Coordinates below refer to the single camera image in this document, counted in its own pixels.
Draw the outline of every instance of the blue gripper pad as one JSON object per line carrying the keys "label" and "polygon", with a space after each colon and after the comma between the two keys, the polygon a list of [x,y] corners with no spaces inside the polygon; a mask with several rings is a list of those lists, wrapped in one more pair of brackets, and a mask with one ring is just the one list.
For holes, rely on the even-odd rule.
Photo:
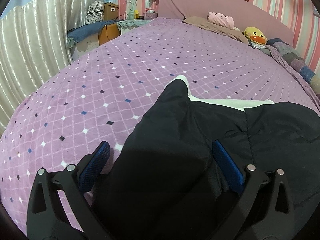
{"label": "blue gripper pad", "polygon": [[92,189],[110,157],[110,145],[107,142],[104,142],[99,147],[95,150],[96,153],[93,153],[94,156],[79,176],[78,187],[81,194]]}
{"label": "blue gripper pad", "polygon": [[212,154],[230,189],[241,194],[244,190],[244,176],[219,141],[212,143]]}

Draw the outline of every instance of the duck's orange beak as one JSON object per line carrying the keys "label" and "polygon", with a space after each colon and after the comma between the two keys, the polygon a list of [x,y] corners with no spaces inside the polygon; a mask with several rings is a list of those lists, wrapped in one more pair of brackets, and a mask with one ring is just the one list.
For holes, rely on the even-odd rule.
{"label": "duck's orange beak", "polygon": [[253,41],[256,41],[258,43],[261,43],[261,44],[265,44],[266,43],[266,40],[260,36],[257,36],[257,35],[252,35],[250,36],[250,39],[253,40]]}

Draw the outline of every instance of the striped wallpaper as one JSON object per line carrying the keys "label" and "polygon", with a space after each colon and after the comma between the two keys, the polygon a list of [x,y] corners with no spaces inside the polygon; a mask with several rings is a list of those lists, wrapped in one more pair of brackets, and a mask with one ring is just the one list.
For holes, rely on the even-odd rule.
{"label": "striped wallpaper", "polygon": [[315,72],[320,72],[320,18],[311,0],[249,0],[294,32],[293,47]]}

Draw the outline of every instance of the bed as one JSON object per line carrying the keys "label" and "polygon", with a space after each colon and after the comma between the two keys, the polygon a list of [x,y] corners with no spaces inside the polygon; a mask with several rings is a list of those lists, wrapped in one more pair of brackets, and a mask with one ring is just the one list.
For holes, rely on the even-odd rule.
{"label": "bed", "polygon": [[[82,56],[15,110],[0,142],[0,194],[24,233],[37,170],[78,163],[105,140],[112,148],[103,171],[108,173],[135,125],[179,74],[198,98],[292,102],[320,115],[306,93],[308,84],[298,83],[273,58],[181,22],[208,11],[231,15],[239,29],[255,25],[268,38],[292,44],[285,25],[243,0],[160,0],[158,18]],[[80,228],[61,198],[71,224]],[[91,203],[90,193],[86,198]]]}

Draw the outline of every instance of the white curtain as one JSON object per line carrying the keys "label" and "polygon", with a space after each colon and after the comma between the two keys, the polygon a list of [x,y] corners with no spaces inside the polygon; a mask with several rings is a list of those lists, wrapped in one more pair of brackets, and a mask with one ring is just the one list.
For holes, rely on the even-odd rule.
{"label": "white curtain", "polygon": [[0,133],[16,107],[71,63],[67,30],[84,25],[94,0],[32,0],[0,20]]}

